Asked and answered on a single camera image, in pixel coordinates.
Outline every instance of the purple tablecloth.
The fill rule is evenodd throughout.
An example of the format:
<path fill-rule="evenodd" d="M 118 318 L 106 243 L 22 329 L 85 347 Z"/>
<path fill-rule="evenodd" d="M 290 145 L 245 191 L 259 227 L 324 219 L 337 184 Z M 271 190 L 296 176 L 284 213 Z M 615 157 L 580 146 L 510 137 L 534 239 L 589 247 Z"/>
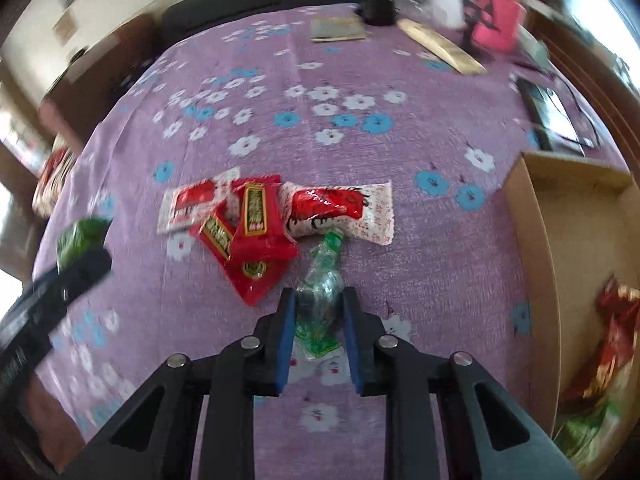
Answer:
<path fill-rule="evenodd" d="M 85 437 L 170 354 L 199 358 L 249 334 L 307 268 L 317 239 L 300 243 L 300 261 L 249 308 L 197 240 L 156 234 L 165 189 L 234 166 L 299 184 L 390 180 L 394 241 L 349 240 L 345 282 L 390 332 L 441 356 L 465 349 L 527 406 L 526 289 L 499 191 L 518 153 L 535 149 L 514 66 L 496 60 L 487 75 L 461 76 L 395 27 L 372 28 L 366 41 L 309 41 L 312 18 L 349 12 L 294 9 L 197 34 L 97 127 L 35 271 L 54 264 L 73 221 L 113 218 L 113 273 L 73 306 L 39 370 Z M 613 146 L 596 156 L 622 164 Z M 384 427 L 383 400 L 356 396 L 345 357 L 296 362 L 281 398 L 256 401 L 257 477 L 381 478 Z"/>

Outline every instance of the white flower pattern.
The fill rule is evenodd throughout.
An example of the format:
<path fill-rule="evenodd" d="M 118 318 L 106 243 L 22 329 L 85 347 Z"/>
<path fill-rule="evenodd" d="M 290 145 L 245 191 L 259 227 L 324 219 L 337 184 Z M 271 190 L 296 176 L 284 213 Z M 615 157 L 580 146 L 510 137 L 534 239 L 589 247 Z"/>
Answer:
<path fill-rule="evenodd" d="M 258 97 L 258 95 L 264 93 L 266 89 L 267 88 L 265 86 L 254 86 L 245 94 L 245 97 L 248 97 L 249 99 Z"/>
<path fill-rule="evenodd" d="M 255 135 L 240 137 L 229 146 L 229 152 L 233 156 L 247 156 L 258 147 L 258 143 L 260 143 L 260 137 Z"/>
<path fill-rule="evenodd" d="M 324 433 L 335 428 L 339 423 L 338 408 L 323 402 L 307 406 L 300 418 L 300 424 L 309 433 Z"/>
<path fill-rule="evenodd" d="M 107 396 L 107 386 L 105 386 L 104 381 L 100 377 L 91 374 L 86 382 L 92 396 L 97 399 L 104 399 Z"/>
<path fill-rule="evenodd" d="M 178 133 L 181 127 L 182 127 L 182 121 L 175 121 L 175 123 L 172 123 L 164 131 L 164 138 L 169 139 L 170 137 L 173 137 L 176 133 Z"/>
<path fill-rule="evenodd" d="M 296 68 L 299 68 L 301 70 L 315 70 L 316 68 L 320 68 L 321 66 L 323 66 L 324 63 L 320 63 L 317 61 L 312 61 L 309 63 L 300 63 L 296 65 Z"/>
<path fill-rule="evenodd" d="M 338 107 L 336 105 L 330 105 L 330 104 L 321 104 L 321 105 L 316 105 L 313 107 L 313 111 L 316 115 L 319 116 L 329 116 L 329 115 L 335 115 L 338 111 Z"/>
<path fill-rule="evenodd" d="M 411 322 L 400 319 L 398 314 L 393 314 L 389 319 L 383 319 L 382 325 L 388 334 L 394 335 L 407 342 L 411 342 L 409 332 L 411 332 Z"/>
<path fill-rule="evenodd" d="M 231 108 L 220 108 L 220 110 L 216 112 L 213 118 L 217 120 L 224 119 L 226 116 L 229 115 L 230 111 L 231 111 Z"/>
<path fill-rule="evenodd" d="M 102 365 L 102 376 L 109 386 L 115 386 L 120 381 L 118 373 L 109 363 Z"/>
<path fill-rule="evenodd" d="M 191 253 L 194 240 L 195 238 L 187 233 L 173 235 L 166 241 L 166 255 L 176 262 L 181 262 L 185 256 Z"/>
<path fill-rule="evenodd" d="M 404 92 L 387 92 L 385 94 L 385 101 L 393 103 L 395 105 L 404 102 L 406 99 L 406 94 Z"/>
<path fill-rule="evenodd" d="M 338 144 L 344 137 L 344 133 L 340 130 L 332 130 L 330 128 L 326 128 L 321 132 L 316 132 L 316 140 L 320 144 L 324 144 L 325 146 L 330 146 L 331 144 Z"/>
<path fill-rule="evenodd" d="M 124 380 L 118 385 L 118 393 L 120 394 L 120 397 L 122 397 L 122 400 L 129 399 L 135 391 L 136 387 L 131 383 L 131 381 Z"/>
<path fill-rule="evenodd" d="M 318 368 L 317 361 L 307 361 L 304 352 L 298 345 L 298 338 L 293 340 L 291 358 L 289 359 L 289 378 L 287 383 L 297 383 L 301 379 L 311 377 Z"/>
<path fill-rule="evenodd" d="M 115 333 L 120 328 L 120 316 L 118 316 L 118 313 L 112 308 L 107 310 L 107 312 L 104 313 L 101 318 L 102 322 L 104 323 L 104 327 L 109 332 Z"/>
<path fill-rule="evenodd" d="M 349 110 L 366 110 L 375 106 L 376 100 L 373 97 L 369 97 L 362 94 L 351 95 L 347 97 L 342 105 Z"/>
<path fill-rule="evenodd" d="M 431 52 L 426 52 L 424 50 L 418 52 L 417 56 L 422 58 L 422 59 L 426 59 L 427 61 L 439 61 L 440 60 L 440 58 L 438 56 L 436 56 L 435 54 L 432 54 Z"/>
<path fill-rule="evenodd" d="M 313 90 L 309 91 L 308 95 L 316 101 L 328 101 L 329 99 L 335 99 L 338 97 L 339 90 L 332 86 L 316 86 Z"/>
<path fill-rule="evenodd" d="M 229 92 L 225 92 L 224 90 L 221 90 L 220 92 L 213 92 L 213 94 L 211 94 L 209 97 L 207 97 L 204 100 L 207 103 L 217 103 L 219 101 L 222 101 L 222 99 L 224 99 L 228 94 Z"/>
<path fill-rule="evenodd" d="M 80 364 L 84 371 L 90 374 L 94 371 L 94 360 L 91 357 L 89 347 L 85 344 L 78 346 L 78 357 L 80 358 Z"/>
<path fill-rule="evenodd" d="M 467 148 L 465 158 L 466 160 L 471 162 L 473 166 L 478 168 L 478 170 L 482 170 L 488 173 L 495 168 L 494 158 L 488 153 L 483 152 L 482 150 Z"/>
<path fill-rule="evenodd" d="M 244 124 L 247 122 L 251 116 L 254 114 L 254 111 L 251 108 L 243 108 L 234 116 L 234 124 Z"/>
<path fill-rule="evenodd" d="M 206 134 L 207 131 L 208 131 L 208 128 L 206 128 L 205 126 L 200 126 L 191 132 L 191 135 L 189 136 L 189 140 L 201 139 L 202 137 L 204 137 L 204 134 Z"/>
<path fill-rule="evenodd" d="M 347 354 L 340 354 L 321 363 L 320 382 L 324 386 L 344 384 L 350 379 L 351 371 L 349 369 L 349 359 L 347 358 Z"/>
<path fill-rule="evenodd" d="M 229 90 L 231 88 L 240 86 L 242 83 L 244 83 L 244 77 L 238 77 L 236 79 L 233 79 L 225 85 L 225 90 Z"/>
<path fill-rule="evenodd" d="M 302 85 L 292 86 L 291 88 L 287 88 L 284 93 L 287 97 L 300 97 L 304 95 L 306 92 L 306 88 Z"/>

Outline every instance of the red wrapper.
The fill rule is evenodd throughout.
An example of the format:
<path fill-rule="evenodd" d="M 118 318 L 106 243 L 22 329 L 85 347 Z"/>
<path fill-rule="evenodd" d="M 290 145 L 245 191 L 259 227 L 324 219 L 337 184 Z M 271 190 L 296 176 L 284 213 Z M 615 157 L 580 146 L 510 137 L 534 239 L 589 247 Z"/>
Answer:
<path fill-rule="evenodd" d="M 613 276 L 597 303 L 600 315 L 605 320 L 613 316 L 635 346 L 635 334 L 640 332 L 640 290 L 621 284 Z"/>
<path fill-rule="evenodd" d="M 226 277 L 242 300 L 254 306 L 267 291 L 280 281 L 287 269 L 286 260 L 261 260 L 258 262 L 231 261 L 230 248 L 236 228 L 225 218 L 226 202 L 219 204 L 201 226 L 194 226 L 190 233 L 199 238 L 222 266 Z"/>
<path fill-rule="evenodd" d="M 231 246 L 231 258 L 248 260 L 290 260 L 298 246 L 285 232 L 280 215 L 280 176 L 240 178 L 231 183 L 241 201 L 240 224 Z"/>
<path fill-rule="evenodd" d="M 634 355 L 632 341 L 616 319 L 610 317 L 607 333 L 593 355 L 574 375 L 560 401 L 600 398 L 617 371 L 631 361 Z"/>

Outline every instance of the snack bag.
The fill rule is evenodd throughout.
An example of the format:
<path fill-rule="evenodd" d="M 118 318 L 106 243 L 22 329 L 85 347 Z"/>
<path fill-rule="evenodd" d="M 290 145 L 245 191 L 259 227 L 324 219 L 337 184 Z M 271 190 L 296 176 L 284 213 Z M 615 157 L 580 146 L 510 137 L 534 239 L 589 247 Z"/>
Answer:
<path fill-rule="evenodd" d="M 640 332 L 640 290 L 620 283 L 612 276 L 598 296 L 598 310 L 605 319 L 613 316 L 630 341 Z"/>
<path fill-rule="evenodd" d="M 394 238 L 391 183 L 370 186 L 280 187 L 283 219 L 292 237 L 326 234 L 332 227 L 347 236 L 389 245 Z"/>
<path fill-rule="evenodd" d="M 167 189 L 160 206 L 158 234 L 204 222 L 215 206 L 229 197 L 231 181 L 239 177 L 240 168 L 236 167 L 188 186 Z"/>
<path fill-rule="evenodd" d="M 199 238 L 213 253 L 242 300 L 247 305 L 254 306 L 275 283 L 280 281 L 284 271 L 287 270 L 288 262 L 263 260 L 232 263 L 230 248 L 236 228 L 225 219 L 225 210 L 226 201 L 220 203 L 201 226 L 192 227 L 190 234 Z"/>
<path fill-rule="evenodd" d="M 633 355 L 633 341 L 628 339 L 622 327 L 611 317 L 607 333 L 591 358 L 562 393 L 560 401 L 599 399 L 617 371 L 631 361 Z"/>
<path fill-rule="evenodd" d="M 231 184 L 241 200 L 240 223 L 230 250 L 235 261 L 290 260 L 298 246 L 285 232 L 280 215 L 280 176 L 241 178 Z"/>
<path fill-rule="evenodd" d="M 81 218 L 58 237 L 58 272 L 78 259 L 89 247 L 104 245 L 111 220 Z"/>

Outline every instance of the food packaging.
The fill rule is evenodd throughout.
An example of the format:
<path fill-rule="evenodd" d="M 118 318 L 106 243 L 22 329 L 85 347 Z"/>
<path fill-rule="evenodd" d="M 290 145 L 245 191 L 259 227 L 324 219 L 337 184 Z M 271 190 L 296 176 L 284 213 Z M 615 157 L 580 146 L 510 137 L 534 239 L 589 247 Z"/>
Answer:
<path fill-rule="evenodd" d="M 280 203 L 294 238 L 326 234 L 340 228 L 347 236 L 380 245 L 394 238 L 391 183 L 370 186 L 299 186 L 285 182 Z"/>
<path fill-rule="evenodd" d="M 236 178 L 240 178 L 239 167 L 187 186 L 167 189 L 160 206 L 158 234 L 202 224 L 213 209 L 229 197 L 231 181 Z"/>

